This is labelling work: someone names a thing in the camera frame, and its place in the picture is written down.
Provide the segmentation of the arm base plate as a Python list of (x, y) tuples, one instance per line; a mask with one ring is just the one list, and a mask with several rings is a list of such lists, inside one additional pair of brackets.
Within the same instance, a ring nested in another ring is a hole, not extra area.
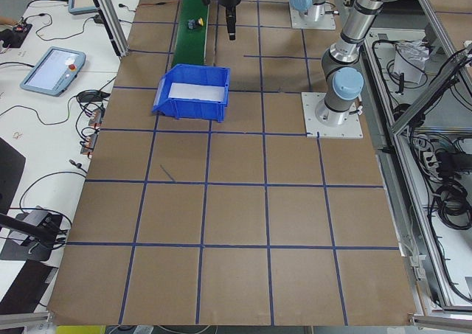
[(362, 139), (364, 137), (355, 104), (345, 112), (331, 111), (325, 105), (325, 93), (302, 92), (306, 136), (326, 139)]
[(305, 12), (290, 5), (290, 16), (291, 26), (294, 29), (336, 29), (333, 7), (327, 2), (323, 5), (312, 5)]

